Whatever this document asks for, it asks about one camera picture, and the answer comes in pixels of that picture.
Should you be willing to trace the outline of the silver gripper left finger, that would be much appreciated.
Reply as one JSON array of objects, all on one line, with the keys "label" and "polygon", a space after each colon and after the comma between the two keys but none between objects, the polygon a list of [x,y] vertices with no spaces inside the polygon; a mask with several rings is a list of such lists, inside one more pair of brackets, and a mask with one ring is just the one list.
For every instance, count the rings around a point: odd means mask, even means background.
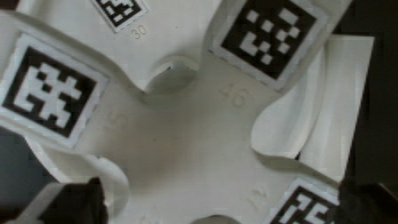
[{"label": "silver gripper left finger", "polygon": [[5,224],[108,224],[99,178],[85,183],[49,183]]}]

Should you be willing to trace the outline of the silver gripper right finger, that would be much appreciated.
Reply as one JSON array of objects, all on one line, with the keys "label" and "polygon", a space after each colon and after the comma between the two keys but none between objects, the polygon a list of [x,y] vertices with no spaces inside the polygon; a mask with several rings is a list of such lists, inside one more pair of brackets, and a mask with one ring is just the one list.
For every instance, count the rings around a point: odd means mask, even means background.
[{"label": "silver gripper right finger", "polygon": [[342,179],[335,224],[398,224],[398,183]]}]

